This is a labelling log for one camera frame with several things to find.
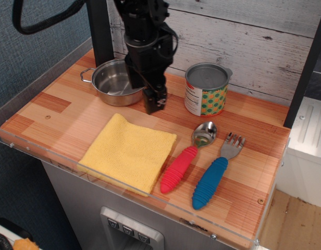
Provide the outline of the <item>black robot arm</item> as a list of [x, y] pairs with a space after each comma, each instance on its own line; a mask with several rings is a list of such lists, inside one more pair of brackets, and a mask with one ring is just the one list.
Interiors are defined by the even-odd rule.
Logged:
[[165, 22], [169, 4], [115, 1], [115, 6], [125, 27], [125, 63], [132, 88], [142, 88], [147, 114], [163, 110], [167, 102], [164, 73], [173, 63], [179, 40]]

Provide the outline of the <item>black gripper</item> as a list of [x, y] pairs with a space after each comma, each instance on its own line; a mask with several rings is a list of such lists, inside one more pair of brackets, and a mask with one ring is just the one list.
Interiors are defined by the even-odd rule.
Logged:
[[133, 89], [145, 88], [143, 100], [146, 113], [150, 115], [163, 110], [167, 101], [164, 72], [173, 63], [176, 52], [173, 37], [160, 36], [155, 43], [149, 44], [127, 39], [126, 46], [128, 54], [125, 63], [129, 81]]

